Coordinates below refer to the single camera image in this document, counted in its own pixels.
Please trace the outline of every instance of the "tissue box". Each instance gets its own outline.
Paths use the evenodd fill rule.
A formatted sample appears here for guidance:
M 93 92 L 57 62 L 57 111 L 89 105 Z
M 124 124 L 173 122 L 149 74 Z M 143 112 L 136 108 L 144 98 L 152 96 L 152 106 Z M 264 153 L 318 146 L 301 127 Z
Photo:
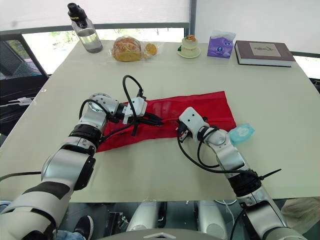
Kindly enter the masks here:
M 225 37 L 210 37 L 207 56 L 230 58 L 234 43 Z

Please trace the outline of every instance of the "book cover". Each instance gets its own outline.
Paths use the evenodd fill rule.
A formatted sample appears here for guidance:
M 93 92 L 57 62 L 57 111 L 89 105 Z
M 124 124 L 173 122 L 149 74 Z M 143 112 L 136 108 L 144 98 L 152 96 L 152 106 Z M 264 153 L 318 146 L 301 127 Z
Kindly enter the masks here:
M 235 44 L 242 59 L 295 61 L 282 42 L 240 41 Z

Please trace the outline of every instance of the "water bottle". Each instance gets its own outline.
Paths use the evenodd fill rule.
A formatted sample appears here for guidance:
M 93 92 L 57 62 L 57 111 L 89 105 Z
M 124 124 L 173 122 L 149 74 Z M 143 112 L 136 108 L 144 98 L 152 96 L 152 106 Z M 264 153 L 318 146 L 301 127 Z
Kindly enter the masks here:
M 78 35 L 85 50 L 89 53 L 98 53 L 102 50 L 102 43 L 97 35 L 92 21 L 87 18 L 85 11 L 75 3 L 68 4 L 68 15 L 71 19 L 71 26 Z

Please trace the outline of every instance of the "brown book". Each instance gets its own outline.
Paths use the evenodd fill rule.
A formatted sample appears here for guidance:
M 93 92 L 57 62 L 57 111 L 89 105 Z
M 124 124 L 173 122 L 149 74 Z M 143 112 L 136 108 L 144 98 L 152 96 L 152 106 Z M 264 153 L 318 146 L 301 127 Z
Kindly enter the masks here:
M 291 67 L 294 57 L 284 43 L 266 41 L 236 41 L 236 58 L 240 65 Z

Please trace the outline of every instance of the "jeans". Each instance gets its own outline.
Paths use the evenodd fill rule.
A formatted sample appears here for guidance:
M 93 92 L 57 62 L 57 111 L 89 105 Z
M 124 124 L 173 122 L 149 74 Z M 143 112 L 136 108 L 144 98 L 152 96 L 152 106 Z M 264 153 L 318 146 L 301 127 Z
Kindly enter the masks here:
M 78 232 L 58 230 L 56 240 L 86 240 L 86 239 L 84 236 L 82 236 Z

